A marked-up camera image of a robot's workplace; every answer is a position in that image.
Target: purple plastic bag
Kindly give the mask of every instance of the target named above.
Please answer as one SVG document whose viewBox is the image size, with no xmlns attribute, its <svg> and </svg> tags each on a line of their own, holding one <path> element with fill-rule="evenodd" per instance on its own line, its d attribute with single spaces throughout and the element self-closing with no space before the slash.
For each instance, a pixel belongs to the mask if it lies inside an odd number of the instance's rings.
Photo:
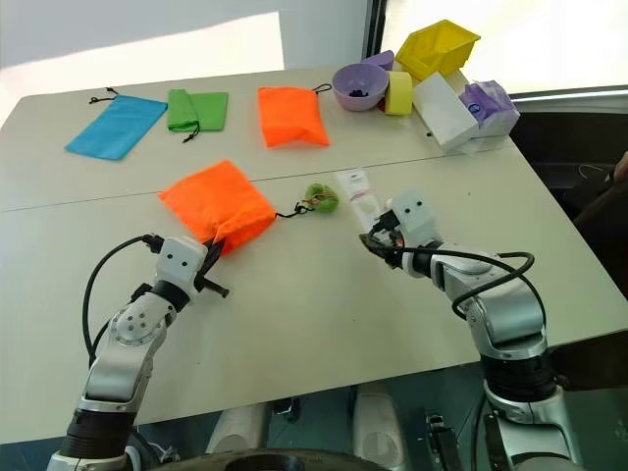
<svg viewBox="0 0 628 471">
<path fill-rule="evenodd" d="M 515 109 L 508 94 L 494 80 L 465 85 L 460 100 L 478 120 L 480 127 L 489 116 Z"/>
</svg>

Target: green ball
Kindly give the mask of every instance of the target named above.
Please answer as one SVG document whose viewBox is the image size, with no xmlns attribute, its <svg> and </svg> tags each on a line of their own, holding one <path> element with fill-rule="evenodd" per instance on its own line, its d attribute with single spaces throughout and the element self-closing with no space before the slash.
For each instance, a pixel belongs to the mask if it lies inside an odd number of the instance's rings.
<svg viewBox="0 0 628 471">
<path fill-rule="evenodd" d="M 340 202 L 336 192 L 322 183 L 313 183 L 305 190 L 306 200 L 314 198 L 318 202 L 316 204 L 310 203 L 310 207 L 321 213 L 331 213 L 338 208 L 338 203 Z"/>
</svg>

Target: table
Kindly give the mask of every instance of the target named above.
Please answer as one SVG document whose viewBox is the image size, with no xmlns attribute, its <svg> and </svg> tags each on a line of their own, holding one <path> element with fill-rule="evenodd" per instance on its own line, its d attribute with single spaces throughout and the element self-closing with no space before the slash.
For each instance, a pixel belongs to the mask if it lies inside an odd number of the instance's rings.
<svg viewBox="0 0 628 471">
<path fill-rule="evenodd" d="M 331 91 L 319 94 L 332 145 L 290 145 L 268 149 L 257 118 L 256 90 L 264 85 L 312 88 L 331 81 L 337 67 L 243 76 L 194 78 L 117 87 L 120 93 L 166 100 L 171 88 L 189 92 L 227 91 L 225 129 L 202 132 L 182 144 L 186 133 L 168 132 L 166 115 L 123 160 L 111 162 L 73 154 L 64 147 L 109 104 L 87 104 L 104 89 L 23 98 L 1 133 L 0 211 L 70 201 L 150 193 L 211 165 L 230 159 L 252 181 L 316 174 L 443 156 L 416 114 L 387 117 L 378 110 L 343 110 Z M 460 74 L 450 78 L 464 83 Z M 476 150 L 512 146 L 509 138 L 482 139 Z"/>
</svg>

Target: green object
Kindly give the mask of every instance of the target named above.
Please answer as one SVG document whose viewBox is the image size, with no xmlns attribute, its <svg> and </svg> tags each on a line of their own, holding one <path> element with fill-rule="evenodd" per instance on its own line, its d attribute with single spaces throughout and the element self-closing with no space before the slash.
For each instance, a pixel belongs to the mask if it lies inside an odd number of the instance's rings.
<svg viewBox="0 0 628 471">
<path fill-rule="evenodd" d="M 168 129 L 174 132 L 221 131 L 227 116 L 229 94 L 187 93 L 176 88 L 168 92 Z"/>
<path fill-rule="evenodd" d="M 305 190 L 304 203 L 321 213 L 331 213 L 338 208 L 338 195 L 326 184 L 313 183 Z"/>
</svg>

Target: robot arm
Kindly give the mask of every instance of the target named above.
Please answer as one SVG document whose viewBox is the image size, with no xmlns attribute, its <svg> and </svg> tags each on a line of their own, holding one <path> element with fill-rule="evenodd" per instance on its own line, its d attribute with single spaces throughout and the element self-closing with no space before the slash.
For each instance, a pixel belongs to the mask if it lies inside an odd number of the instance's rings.
<svg viewBox="0 0 628 471">
<path fill-rule="evenodd" d="M 153 356 L 177 314 L 203 288 L 228 290 L 205 279 L 222 244 L 208 247 L 189 237 L 158 238 L 154 286 L 119 310 L 89 370 L 61 449 L 49 471 L 116 471 L 125 467 L 125 445 L 152 373 Z"/>
<path fill-rule="evenodd" d="M 509 276 L 513 269 L 498 255 L 443 243 L 418 192 L 406 191 L 387 206 L 360 238 L 391 267 L 432 279 L 467 322 L 493 410 L 485 422 L 494 469 L 516 469 L 538 456 L 580 462 L 563 392 L 548 361 L 545 310 L 534 287 Z"/>
</svg>

